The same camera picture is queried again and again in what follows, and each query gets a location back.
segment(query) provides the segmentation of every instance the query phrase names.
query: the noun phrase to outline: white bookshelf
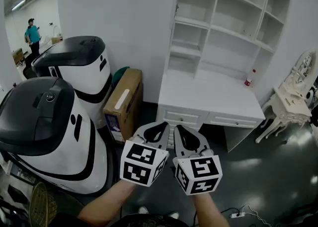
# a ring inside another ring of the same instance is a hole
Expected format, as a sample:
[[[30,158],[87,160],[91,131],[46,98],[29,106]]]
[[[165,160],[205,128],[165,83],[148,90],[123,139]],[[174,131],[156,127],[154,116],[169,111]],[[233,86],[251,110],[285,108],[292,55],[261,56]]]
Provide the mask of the white bookshelf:
[[[272,61],[290,0],[177,0],[165,73],[227,75],[256,87]]]

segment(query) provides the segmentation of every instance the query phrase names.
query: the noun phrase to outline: forearm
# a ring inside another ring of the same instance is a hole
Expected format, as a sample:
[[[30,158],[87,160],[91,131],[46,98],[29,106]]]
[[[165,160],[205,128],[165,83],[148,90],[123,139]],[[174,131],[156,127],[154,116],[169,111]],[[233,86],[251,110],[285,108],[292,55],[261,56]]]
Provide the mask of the forearm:
[[[102,196],[85,206],[78,218],[92,227],[106,226],[115,217],[135,187],[136,184],[120,180]]]
[[[209,193],[193,196],[199,227],[230,227],[214,204]]]

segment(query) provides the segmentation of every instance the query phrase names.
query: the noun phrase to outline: white cube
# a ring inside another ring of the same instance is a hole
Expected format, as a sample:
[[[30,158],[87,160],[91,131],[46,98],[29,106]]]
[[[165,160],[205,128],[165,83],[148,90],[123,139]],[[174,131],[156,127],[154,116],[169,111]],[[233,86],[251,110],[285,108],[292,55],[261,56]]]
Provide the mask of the white cube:
[[[120,178],[143,186],[151,186],[163,170],[169,157],[160,150],[126,141],[120,161]]]
[[[175,163],[175,178],[186,195],[214,192],[223,175],[217,155],[179,158]]]

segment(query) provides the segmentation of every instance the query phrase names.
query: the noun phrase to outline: plastic bottle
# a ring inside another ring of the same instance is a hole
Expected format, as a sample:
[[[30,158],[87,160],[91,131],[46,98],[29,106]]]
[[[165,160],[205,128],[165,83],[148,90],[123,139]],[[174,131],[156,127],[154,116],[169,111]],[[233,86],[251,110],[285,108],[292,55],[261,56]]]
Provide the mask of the plastic bottle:
[[[250,86],[250,84],[252,83],[252,81],[253,81],[253,79],[255,77],[255,73],[256,73],[256,70],[253,69],[252,73],[249,76],[247,76],[247,78],[246,78],[246,80],[244,82],[244,84],[246,86]]]

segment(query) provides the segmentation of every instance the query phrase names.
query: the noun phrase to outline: power strip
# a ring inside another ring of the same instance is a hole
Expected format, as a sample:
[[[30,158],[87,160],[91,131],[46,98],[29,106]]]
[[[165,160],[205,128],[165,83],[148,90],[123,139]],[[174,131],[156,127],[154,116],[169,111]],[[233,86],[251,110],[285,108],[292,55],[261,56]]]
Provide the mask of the power strip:
[[[239,218],[239,217],[245,217],[245,212],[230,215],[230,218]]]

